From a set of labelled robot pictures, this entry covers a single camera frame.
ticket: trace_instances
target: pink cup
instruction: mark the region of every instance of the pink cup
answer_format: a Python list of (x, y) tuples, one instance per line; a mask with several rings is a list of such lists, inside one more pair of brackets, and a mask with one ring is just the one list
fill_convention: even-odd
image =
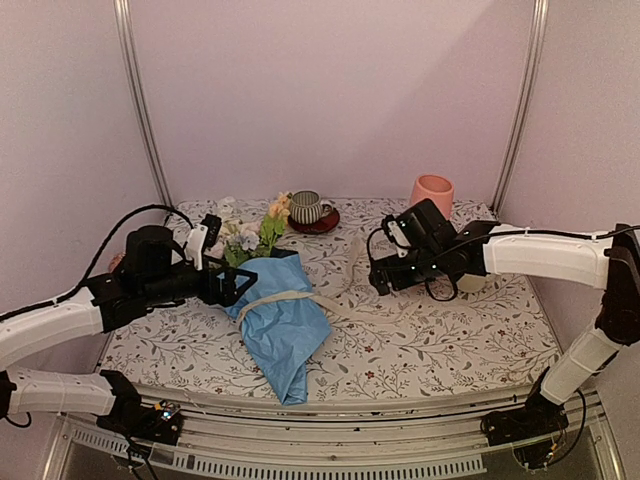
[(453, 183), (439, 175), (420, 175), (411, 193), (411, 206), (429, 198), (449, 220), (453, 208)]

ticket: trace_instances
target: pink wall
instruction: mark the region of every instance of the pink wall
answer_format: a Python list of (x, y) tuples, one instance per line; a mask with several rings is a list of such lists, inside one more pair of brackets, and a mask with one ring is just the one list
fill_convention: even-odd
[[(502, 219), (571, 230), (640, 223), (640, 4), (552, 2), (531, 115)], [(566, 346), (601, 292), (536, 282)], [(640, 478), (640, 348), (598, 379), (628, 478)]]
[(490, 201), (533, 4), (133, 2), (160, 154), (178, 200), (408, 196), (424, 172)]
[[(0, 3), (0, 311), (72, 287), (113, 223), (157, 199), (114, 18), (112, 2)], [(102, 342), (30, 365), (86, 371)], [(1, 478), (37, 478), (51, 422), (0, 422)]]

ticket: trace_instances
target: blue bag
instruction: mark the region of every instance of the blue bag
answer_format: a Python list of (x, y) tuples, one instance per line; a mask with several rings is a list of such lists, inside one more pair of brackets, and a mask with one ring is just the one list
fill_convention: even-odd
[[(258, 281), (232, 307), (234, 319), (247, 304), (288, 290), (312, 292), (299, 255), (254, 258), (243, 270), (258, 274)], [(331, 332), (324, 312), (309, 299), (280, 300), (259, 305), (242, 322), (242, 339), (283, 405), (307, 401), (307, 359)]]

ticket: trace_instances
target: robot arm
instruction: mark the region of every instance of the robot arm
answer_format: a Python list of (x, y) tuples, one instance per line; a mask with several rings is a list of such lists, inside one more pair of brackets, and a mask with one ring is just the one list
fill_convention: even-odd
[[(142, 406), (140, 395), (120, 372), (65, 375), (12, 365), (67, 340), (110, 332), (187, 298), (233, 305), (257, 275), (204, 254), (215, 243), (220, 226), (218, 217), (207, 215), (191, 230), (184, 249), (166, 227), (142, 227), (127, 236), (125, 257), (113, 273), (87, 278), (64, 301), (3, 315), (0, 419), (34, 411), (92, 413), (98, 415), (98, 426), (126, 437), (175, 444), (181, 428), (177, 407)], [(176, 263), (174, 253), (181, 257)]]
[(525, 406), (484, 418), (482, 428), (491, 445), (566, 428), (563, 404), (623, 346), (640, 341), (640, 246), (635, 227), (617, 225), (613, 232), (577, 234), (476, 221), (457, 233), (426, 200), (397, 217), (386, 217), (381, 230), (397, 247), (395, 255), (370, 257), (369, 281), (381, 295), (422, 282), (428, 286), (442, 275), (455, 285), (464, 275), (489, 273), (521, 273), (605, 289), (595, 322), (540, 375)]

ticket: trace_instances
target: saucer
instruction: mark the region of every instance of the saucer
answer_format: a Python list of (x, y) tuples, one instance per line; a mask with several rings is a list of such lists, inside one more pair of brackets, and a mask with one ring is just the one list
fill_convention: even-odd
[(296, 232), (304, 233), (307, 235), (320, 235), (321, 233), (328, 233), (340, 222), (340, 212), (335, 208), (331, 210), (331, 213), (322, 217), (316, 223), (311, 223), (309, 225), (303, 225), (302, 223), (298, 223), (289, 217), (289, 226), (293, 228)]

